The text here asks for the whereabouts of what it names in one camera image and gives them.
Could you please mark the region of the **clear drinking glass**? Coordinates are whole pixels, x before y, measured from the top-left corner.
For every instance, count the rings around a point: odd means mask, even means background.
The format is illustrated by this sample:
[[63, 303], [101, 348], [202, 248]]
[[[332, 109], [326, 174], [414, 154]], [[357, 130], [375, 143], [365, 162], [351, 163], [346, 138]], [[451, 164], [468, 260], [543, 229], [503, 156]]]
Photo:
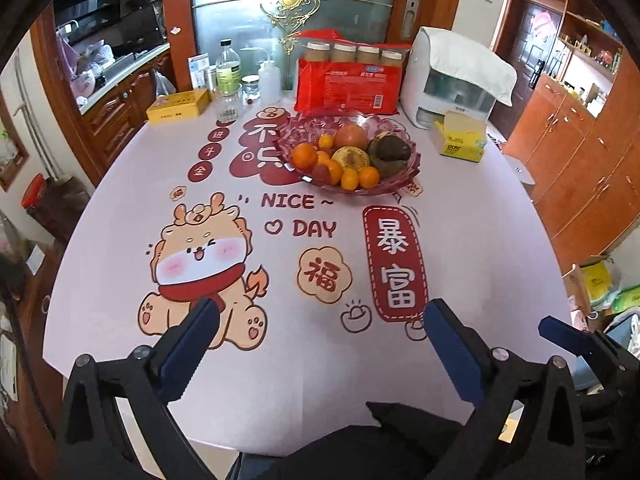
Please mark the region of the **clear drinking glass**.
[[233, 88], [218, 86], [214, 93], [214, 104], [220, 122], [234, 122], [242, 112], [242, 87], [236, 84]]

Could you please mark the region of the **red drink bottle pack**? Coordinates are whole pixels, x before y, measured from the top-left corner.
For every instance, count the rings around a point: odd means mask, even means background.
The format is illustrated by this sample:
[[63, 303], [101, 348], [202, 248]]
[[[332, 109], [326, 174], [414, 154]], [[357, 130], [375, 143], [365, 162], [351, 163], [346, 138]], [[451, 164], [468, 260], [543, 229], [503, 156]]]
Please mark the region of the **red drink bottle pack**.
[[304, 53], [297, 61], [294, 110], [397, 112], [408, 44], [363, 44], [334, 29], [299, 32]]

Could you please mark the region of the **large orange mandarin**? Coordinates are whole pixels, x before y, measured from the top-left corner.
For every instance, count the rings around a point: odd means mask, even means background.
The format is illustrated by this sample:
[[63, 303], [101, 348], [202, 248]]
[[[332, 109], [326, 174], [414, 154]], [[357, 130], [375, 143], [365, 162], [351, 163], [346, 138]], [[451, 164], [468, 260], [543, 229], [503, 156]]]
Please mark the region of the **large orange mandarin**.
[[311, 143], [296, 145], [291, 152], [291, 164], [300, 171], [309, 172], [318, 164], [318, 151]]

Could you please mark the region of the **printed pink tablecloth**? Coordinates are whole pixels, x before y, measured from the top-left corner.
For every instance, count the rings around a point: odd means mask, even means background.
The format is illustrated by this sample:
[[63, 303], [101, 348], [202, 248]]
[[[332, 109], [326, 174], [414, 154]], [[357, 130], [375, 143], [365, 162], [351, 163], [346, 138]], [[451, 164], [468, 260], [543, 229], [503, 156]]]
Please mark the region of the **printed pink tablecloth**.
[[172, 414], [191, 440], [284, 455], [350, 424], [367, 403], [464, 419], [426, 339], [440, 298], [491, 347], [544, 362], [537, 326], [567, 318], [561, 272], [520, 180], [488, 146], [480, 162], [440, 156], [397, 115], [420, 171], [394, 194], [317, 188], [272, 142], [290, 104], [144, 127], [82, 215], [56, 278], [44, 359], [120, 359], [154, 344], [198, 295], [220, 326]]

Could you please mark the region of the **orange mandarin with stem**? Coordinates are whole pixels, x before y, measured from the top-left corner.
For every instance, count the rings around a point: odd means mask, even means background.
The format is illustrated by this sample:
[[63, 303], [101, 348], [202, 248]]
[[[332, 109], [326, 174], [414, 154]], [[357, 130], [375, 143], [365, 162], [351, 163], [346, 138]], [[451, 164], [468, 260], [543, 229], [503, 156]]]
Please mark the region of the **orange mandarin with stem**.
[[373, 166], [364, 166], [358, 171], [359, 187], [364, 190], [372, 190], [380, 183], [381, 176]]

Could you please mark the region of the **red apple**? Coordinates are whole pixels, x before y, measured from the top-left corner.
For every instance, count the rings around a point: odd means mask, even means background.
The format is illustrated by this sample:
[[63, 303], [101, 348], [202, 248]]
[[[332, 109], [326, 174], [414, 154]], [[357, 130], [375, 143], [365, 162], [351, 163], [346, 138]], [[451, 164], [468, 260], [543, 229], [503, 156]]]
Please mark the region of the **red apple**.
[[356, 124], [346, 124], [337, 130], [334, 136], [334, 148], [359, 148], [365, 151], [369, 139], [367, 131]]

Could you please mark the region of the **small red fruit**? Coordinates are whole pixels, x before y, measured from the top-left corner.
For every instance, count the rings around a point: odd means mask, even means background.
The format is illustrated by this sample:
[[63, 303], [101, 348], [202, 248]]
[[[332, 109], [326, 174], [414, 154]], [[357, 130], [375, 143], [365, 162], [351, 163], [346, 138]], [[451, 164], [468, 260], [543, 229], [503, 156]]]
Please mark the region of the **small red fruit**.
[[331, 171], [325, 164], [317, 164], [311, 171], [311, 179], [316, 185], [330, 185]]

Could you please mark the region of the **white countertop appliance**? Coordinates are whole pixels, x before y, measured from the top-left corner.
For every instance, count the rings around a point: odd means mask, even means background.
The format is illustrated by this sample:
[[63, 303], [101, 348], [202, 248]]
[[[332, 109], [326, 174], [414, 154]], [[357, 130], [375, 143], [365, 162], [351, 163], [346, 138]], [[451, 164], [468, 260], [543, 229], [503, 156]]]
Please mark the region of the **white countertop appliance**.
[[400, 105], [426, 128], [448, 112], [486, 122], [496, 104], [512, 105], [518, 73], [484, 44], [449, 29], [422, 27], [408, 55]]

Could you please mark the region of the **small yellow-orange kumquat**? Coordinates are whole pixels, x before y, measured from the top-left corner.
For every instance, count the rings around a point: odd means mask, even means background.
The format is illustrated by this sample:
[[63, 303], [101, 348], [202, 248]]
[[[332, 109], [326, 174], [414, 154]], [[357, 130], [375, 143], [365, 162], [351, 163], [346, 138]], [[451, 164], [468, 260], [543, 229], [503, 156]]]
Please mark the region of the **small yellow-orange kumquat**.
[[352, 168], [344, 168], [340, 183], [343, 190], [347, 192], [355, 191], [359, 186], [358, 171]]

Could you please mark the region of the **small orange kumquat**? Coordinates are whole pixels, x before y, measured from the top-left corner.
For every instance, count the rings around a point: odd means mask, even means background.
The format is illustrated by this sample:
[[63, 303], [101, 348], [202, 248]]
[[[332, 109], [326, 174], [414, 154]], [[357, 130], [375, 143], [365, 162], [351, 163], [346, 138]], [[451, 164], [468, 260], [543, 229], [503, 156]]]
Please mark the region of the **small orange kumquat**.
[[334, 135], [325, 133], [318, 140], [318, 148], [322, 151], [332, 151], [334, 149]]

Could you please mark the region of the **yellow tin box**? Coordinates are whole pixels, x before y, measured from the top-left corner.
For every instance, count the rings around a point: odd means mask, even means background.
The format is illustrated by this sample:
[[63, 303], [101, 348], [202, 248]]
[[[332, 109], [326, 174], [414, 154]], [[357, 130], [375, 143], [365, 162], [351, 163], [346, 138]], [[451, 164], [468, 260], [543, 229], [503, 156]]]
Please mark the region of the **yellow tin box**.
[[157, 98], [146, 110], [146, 117], [154, 125], [194, 119], [204, 113], [209, 103], [209, 93], [206, 89], [171, 93]]

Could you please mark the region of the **clear glass bottle green label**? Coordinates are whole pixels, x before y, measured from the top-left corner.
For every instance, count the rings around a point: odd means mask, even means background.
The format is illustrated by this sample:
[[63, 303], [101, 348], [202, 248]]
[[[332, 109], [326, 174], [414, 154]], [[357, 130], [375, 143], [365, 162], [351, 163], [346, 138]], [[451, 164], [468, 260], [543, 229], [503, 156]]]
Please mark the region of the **clear glass bottle green label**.
[[220, 42], [221, 52], [216, 59], [217, 87], [224, 94], [230, 94], [241, 85], [241, 59], [232, 48], [231, 39]]

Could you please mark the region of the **dark green avocado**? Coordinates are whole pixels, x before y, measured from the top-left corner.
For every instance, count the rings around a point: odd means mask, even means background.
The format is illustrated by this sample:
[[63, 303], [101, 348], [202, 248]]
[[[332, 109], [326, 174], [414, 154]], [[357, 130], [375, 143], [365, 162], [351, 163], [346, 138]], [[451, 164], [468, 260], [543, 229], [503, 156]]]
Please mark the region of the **dark green avocado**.
[[368, 145], [371, 165], [382, 178], [404, 171], [411, 157], [409, 144], [393, 133], [381, 132]]

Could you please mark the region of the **white squeeze bottle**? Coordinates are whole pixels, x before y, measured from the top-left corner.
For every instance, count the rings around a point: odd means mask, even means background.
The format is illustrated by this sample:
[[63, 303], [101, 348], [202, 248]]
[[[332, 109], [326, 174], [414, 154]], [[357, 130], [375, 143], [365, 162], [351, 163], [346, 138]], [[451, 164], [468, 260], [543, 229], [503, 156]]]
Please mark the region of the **white squeeze bottle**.
[[267, 60], [260, 64], [258, 76], [260, 102], [262, 102], [262, 105], [269, 106], [279, 103], [282, 92], [280, 68], [273, 60]]

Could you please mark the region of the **orange wooden cabinet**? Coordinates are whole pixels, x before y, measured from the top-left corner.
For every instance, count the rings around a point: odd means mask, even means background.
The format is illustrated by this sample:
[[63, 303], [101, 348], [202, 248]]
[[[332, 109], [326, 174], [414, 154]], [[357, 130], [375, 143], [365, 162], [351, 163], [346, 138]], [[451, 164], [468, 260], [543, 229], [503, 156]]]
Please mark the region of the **orange wooden cabinet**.
[[561, 271], [639, 220], [639, 64], [591, 0], [509, 0], [495, 50], [521, 79], [504, 154], [525, 165]]

